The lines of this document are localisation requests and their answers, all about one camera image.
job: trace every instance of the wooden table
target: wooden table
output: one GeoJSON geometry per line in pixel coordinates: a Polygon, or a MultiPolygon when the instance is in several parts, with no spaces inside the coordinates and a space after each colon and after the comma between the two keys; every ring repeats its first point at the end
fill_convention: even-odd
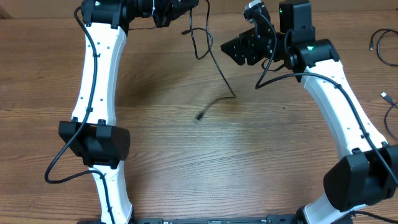
{"type": "MultiPolygon", "coordinates": [[[[279,27],[277,14],[272,14],[279,27]]],[[[385,91],[398,100],[398,70],[369,51],[379,28],[398,29],[397,11],[317,12],[317,38],[329,38],[365,112],[390,143],[383,117],[385,91]]],[[[196,16],[195,26],[205,18],[196,16]]],[[[150,27],[148,19],[133,27],[150,27]]],[[[211,58],[197,61],[188,17],[169,28],[131,32],[121,59],[118,125],[131,132],[126,182],[136,217],[261,217],[294,213],[323,193],[323,176],[337,162],[334,140],[318,106],[295,79],[255,90],[260,65],[236,65],[220,44],[252,27],[242,15],[211,17],[214,53],[237,100],[212,107],[228,89],[211,58]]],[[[204,33],[197,34],[201,52],[204,33]]],[[[0,223],[76,223],[100,216],[94,181],[87,175],[49,185],[44,171],[63,146],[59,121],[69,121],[80,89],[83,32],[73,19],[0,21],[0,223]]],[[[382,53],[397,61],[388,35],[382,53]]],[[[289,73],[282,70],[268,77],[289,73]]],[[[394,127],[397,112],[391,114],[394,127]]],[[[85,170],[67,151],[51,178],[85,170]]],[[[398,200],[367,211],[398,219],[398,200]]],[[[356,223],[379,223],[359,217],[356,223]]]]}

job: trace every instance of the white arm segment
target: white arm segment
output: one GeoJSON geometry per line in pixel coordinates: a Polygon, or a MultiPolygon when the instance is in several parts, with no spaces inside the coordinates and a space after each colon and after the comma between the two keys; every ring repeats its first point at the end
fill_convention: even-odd
{"type": "MultiPolygon", "coordinates": [[[[112,29],[110,24],[92,23],[86,27],[96,47],[98,57],[98,73],[93,98],[93,111],[87,123],[98,124],[99,119],[106,121],[106,125],[116,125],[114,96],[118,77],[119,61],[126,44],[126,34],[122,28],[112,29]]],[[[80,94],[72,119],[78,118],[82,122],[86,115],[86,107],[93,83],[94,60],[93,49],[86,37],[86,57],[81,81],[80,94]]]]}
{"type": "MultiPolygon", "coordinates": [[[[315,65],[312,68],[307,67],[305,72],[317,73],[341,84],[354,103],[366,131],[370,134],[372,142],[377,148],[381,148],[381,143],[387,141],[370,122],[356,99],[347,82],[341,62],[326,60],[317,62],[315,65]]],[[[317,102],[330,128],[331,134],[335,139],[339,159],[351,155],[352,150],[356,148],[359,148],[363,152],[371,150],[368,142],[361,137],[363,135],[362,130],[360,130],[351,107],[339,89],[336,89],[328,81],[317,77],[303,76],[302,83],[304,84],[304,88],[317,102]]],[[[359,205],[351,210],[359,210],[365,206],[359,205]]],[[[335,209],[330,204],[326,194],[323,194],[316,202],[304,208],[304,215],[308,224],[329,224],[343,217],[346,213],[341,213],[335,209]]]]}
{"type": "MultiPolygon", "coordinates": [[[[132,215],[132,205],[127,196],[126,182],[124,180],[124,161],[120,161],[118,168],[112,170],[110,166],[94,165],[90,170],[100,171],[105,175],[106,185],[108,187],[109,200],[112,207],[112,214],[116,224],[127,224],[132,215]]],[[[101,201],[102,216],[101,222],[112,224],[106,198],[104,185],[98,174],[93,174],[95,184],[97,185],[99,200],[101,201]]]]}

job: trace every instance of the wood grain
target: wood grain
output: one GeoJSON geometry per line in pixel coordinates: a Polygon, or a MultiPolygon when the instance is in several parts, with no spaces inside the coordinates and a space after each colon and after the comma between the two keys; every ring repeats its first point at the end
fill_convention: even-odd
{"type": "MultiPolygon", "coordinates": [[[[278,27],[278,15],[271,16],[278,27]]],[[[394,11],[313,14],[317,37],[334,43],[358,100],[391,143],[383,125],[389,105],[379,94],[398,99],[398,70],[381,63],[368,45],[376,29],[398,29],[397,20],[394,11]]],[[[205,18],[193,22],[204,26],[205,18]]],[[[220,51],[220,44],[252,25],[242,15],[212,16],[215,57],[238,99],[219,102],[195,124],[207,103],[229,93],[211,58],[197,61],[189,36],[180,35],[188,25],[184,16],[169,28],[131,32],[121,60],[116,106],[118,125],[132,137],[126,182],[136,217],[261,217],[294,213],[316,200],[323,176],[338,160],[310,95],[294,79],[255,90],[260,66],[239,67],[220,51]]],[[[197,43],[204,52],[203,34],[197,43]]],[[[58,122],[70,119],[76,103],[83,45],[73,19],[0,21],[0,223],[76,223],[100,216],[90,176],[62,185],[44,181],[63,146],[58,122]]],[[[396,36],[388,35],[382,47],[383,56],[396,62],[396,36]]],[[[398,131],[396,115],[390,122],[398,131]]],[[[51,178],[85,169],[68,151],[51,178]]],[[[396,199],[368,208],[395,219],[397,210],[396,199]]],[[[364,217],[355,222],[377,223],[364,217]]]]}
{"type": "MultiPolygon", "coordinates": [[[[212,14],[242,13],[252,0],[210,0],[212,14]]],[[[269,12],[278,12],[279,3],[285,0],[266,0],[269,12]]],[[[0,0],[5,10],[15,19],[72,18],[73,10],[82,0],[0,0]]],[[[313,11],[371,11],[394,10],[396,0],[311,0],[313,11]]],[[[207,3],[199,1],[195,14],[206,14],[207,3]]]]}

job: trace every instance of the wall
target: wall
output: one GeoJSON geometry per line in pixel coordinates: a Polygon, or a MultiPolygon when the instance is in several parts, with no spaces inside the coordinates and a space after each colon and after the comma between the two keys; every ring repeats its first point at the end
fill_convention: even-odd
{"type": "MultiPolygon", "coordinates": [[[[200,0],[195,14],[204,14],[206,4],[200,0]]],[[[282,0],[265,0],[270,12],[278,11],[282,0]]],[[[15,19],[73,17],[82,0],[0,0],[0,5],[15,19]]],[[[240,13],[251,0],[210,0],[214,14],[240,13]]],[[[393,10],[397,0],[311,0],[313,11],[393,10]]]]}

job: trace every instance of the wooden surface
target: wooden surface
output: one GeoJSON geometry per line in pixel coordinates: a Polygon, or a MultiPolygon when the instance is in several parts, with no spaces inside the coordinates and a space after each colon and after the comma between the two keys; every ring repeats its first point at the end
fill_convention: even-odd
{"type": "MultiPolygon", "coordinates": [[[[252,0],[210,0],[211,13],[242,13],[244,6],[252,0]]],[[[284,0],[263,0],[270,12],[279,11],[279,2],[284,0]]],[[[73,17],[73,10],[82,0],[0,0],[6,11],[15,19],[73,17]]],[[[311,0],[313,11],[362,11],[394,10],[396,0],[311,0]]],[[[199,1],[195,14],[206,14],[207,3],[199,1]]]]}
{"type": "MultiPolygon", "coordinates": [[[[278,15],[271,16],[279,27],[278,15]]],[[[317,38],[334,43],[358,100],[390,143],[396,142],[382,122],[389,105],[379,94],[398,100],[398,69],[381,63],[368,45],[376,29],[398,29],[397,20],[397,11],[313,14],[317,38]]],[[[203,26],[205,18],[194,23],[203,26]]],[[[316,200],[323,176],[338,160],[310,95],[294,79],[255,90],[260,65],[239,67],[220,51],[220,44],[252,25],[242,15],[212,16],[215,57],[238,99],[218,103],[195,124],[207,103],[229,93],[211,58],[195,59],[190,37],[180,34],[187,27],[185,16],[169,28],[131,32],[121,59],[116,106],[118,125],[132,137],[125,173],[136,216],[261,217],[294,213],[316,200]]],[[[201,49],[204,40],[198,33],[201,49]]],[[[75,107],[83,46],[73,19],[0,21],[0,223],[76,223],[100,215],[91,176],[62,185],[44,181],[63,146],[58,122],[70,120],[75,107]]],[[[385,58],[397,62],[396,36],[388,35],[382,46],[385,58]]],[[[390,122],[398,131],[396,111],[390,122]]],[[[51,178],[85,169],[67,151],[51,178]]],[[[398,200],[367,210],[398,219],[398,200]]]]}

